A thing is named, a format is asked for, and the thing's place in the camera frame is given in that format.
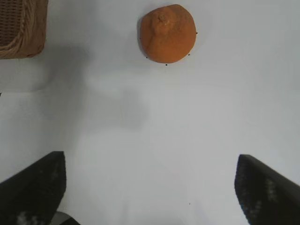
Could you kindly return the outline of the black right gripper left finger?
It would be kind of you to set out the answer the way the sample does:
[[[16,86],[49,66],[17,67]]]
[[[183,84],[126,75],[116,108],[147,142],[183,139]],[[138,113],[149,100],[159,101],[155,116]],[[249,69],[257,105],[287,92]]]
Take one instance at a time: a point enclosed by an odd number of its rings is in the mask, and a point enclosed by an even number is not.
[[[67,187],[66,161],[53,151],[0,184],[2,225],[76,225],[58,211]]]

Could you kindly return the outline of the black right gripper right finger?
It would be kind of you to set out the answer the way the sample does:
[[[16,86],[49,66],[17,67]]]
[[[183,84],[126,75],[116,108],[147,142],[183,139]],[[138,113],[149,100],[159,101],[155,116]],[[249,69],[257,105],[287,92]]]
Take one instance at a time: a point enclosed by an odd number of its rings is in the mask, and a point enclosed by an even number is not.
[[[239,155],[234,189],[250,225],[298,225],[300,187],[251,155]]]

